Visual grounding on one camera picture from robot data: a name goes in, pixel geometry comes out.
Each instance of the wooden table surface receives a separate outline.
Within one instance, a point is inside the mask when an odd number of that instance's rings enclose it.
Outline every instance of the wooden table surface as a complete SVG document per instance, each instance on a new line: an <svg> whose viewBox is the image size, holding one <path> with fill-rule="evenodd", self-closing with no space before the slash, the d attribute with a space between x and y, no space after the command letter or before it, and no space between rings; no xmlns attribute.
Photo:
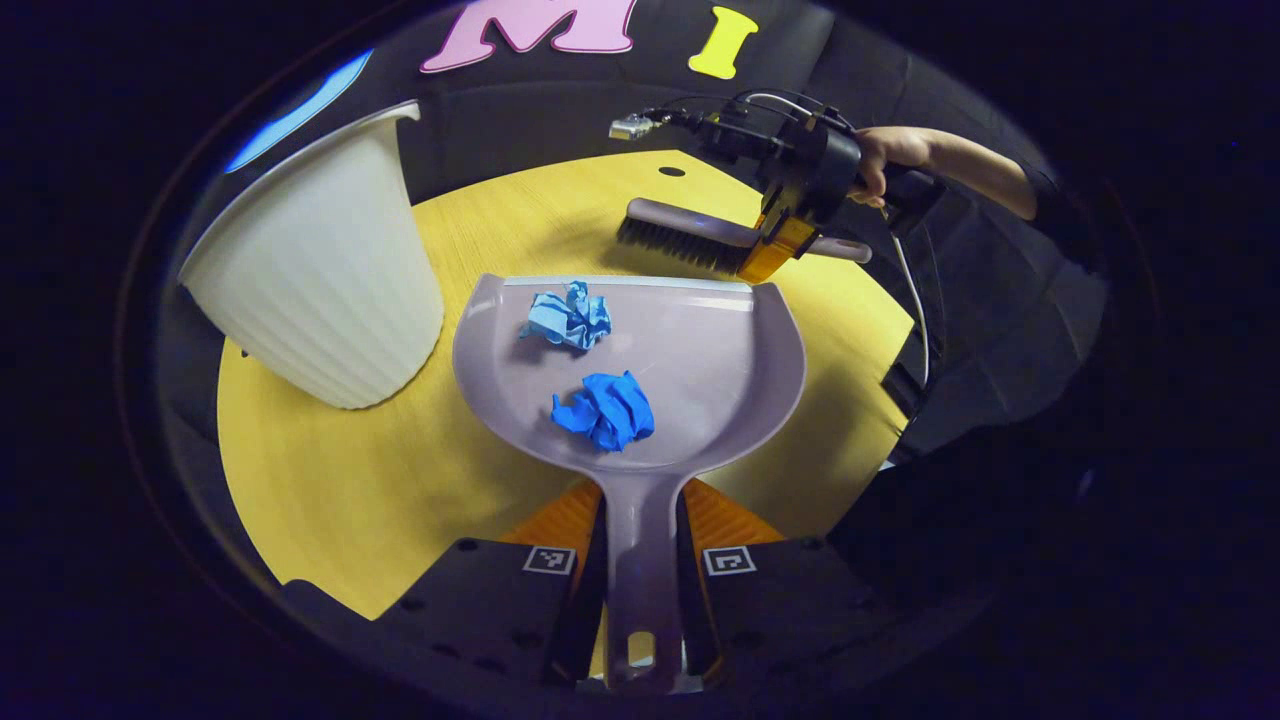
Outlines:
<svg viewBox="0 0 1280 720"><path fill-rule="evenodd" d="M227 341L218 384L223 466L276 579L310 580L372 619L451 542L498 538L581 479L509 447L471 414L453 380L453 329L486 272L728 279L616 243L637 196L744 224L754 223L760 201L710 165L662 150L535 168L415 206L444 291L444 329L417 377L371 409L324 405ZM854 263L806 256L772 282L804 336L805 395L768 443L703 479L783 534L820 533L861 493L906 424L879 383L911 319Z"/></svg>

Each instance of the yellow letter i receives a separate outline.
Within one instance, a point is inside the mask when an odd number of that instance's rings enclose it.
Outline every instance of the yellow letter i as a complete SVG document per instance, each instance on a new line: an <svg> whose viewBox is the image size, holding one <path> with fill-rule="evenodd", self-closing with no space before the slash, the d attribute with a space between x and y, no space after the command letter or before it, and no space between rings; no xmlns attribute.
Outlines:
<svg viewBox="0 0 1280 720"><path fill-rule="evenodd" d="M689 59L689 69L730 79L737 74L737 68L733 67L737 51L742 49L746 36L760 29L760 26L742 13L719 5L712 8L712 13L716 14L716 27L712 28L712 36L707 38L703 51Z"/></svg>

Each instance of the ribbed bin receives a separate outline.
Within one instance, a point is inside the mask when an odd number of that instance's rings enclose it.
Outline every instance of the ribbed bin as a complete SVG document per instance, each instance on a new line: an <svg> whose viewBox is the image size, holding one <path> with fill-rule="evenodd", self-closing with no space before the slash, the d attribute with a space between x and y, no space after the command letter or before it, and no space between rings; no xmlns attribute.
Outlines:
<svg viewBox="0 0 1280 720"><path fill-rule="evenodd" d="M210 320L250 355L337 407L404 386L440 336L444 299L410 209L396 120L352 123L248 187L179 273Z"/></svg>

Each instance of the scrub brush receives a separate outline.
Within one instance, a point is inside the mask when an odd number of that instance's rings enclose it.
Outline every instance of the scrub brush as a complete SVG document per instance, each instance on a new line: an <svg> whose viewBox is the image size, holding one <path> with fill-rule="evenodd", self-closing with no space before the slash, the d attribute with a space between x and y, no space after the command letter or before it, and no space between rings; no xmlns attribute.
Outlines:
<svg viewBox="0 0 1280 720"><path fill-rule="evenodd" d="M636 197L618 225L618 242L660 250L699 268L736 275L759 240L759 231L666 202ZM868 263L872 249L861 242L818 237L806 252Z"/></svg>

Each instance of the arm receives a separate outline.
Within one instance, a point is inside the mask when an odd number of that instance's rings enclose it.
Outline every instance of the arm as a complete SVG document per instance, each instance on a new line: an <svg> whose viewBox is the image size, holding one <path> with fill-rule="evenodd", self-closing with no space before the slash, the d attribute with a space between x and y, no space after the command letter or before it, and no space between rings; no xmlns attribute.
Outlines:
<svg viewBox="0 0 1280 720"><path fill-rule="evenodd" d="M884 165L895 163L923 168L980 192L1024 220L1036 219L1036 190L1023 168L1004 155L972 140L929 128L877 127L856 133L863 150L860 172L867 187L855 187L850 197L881 208L884 205Z"/></svg>

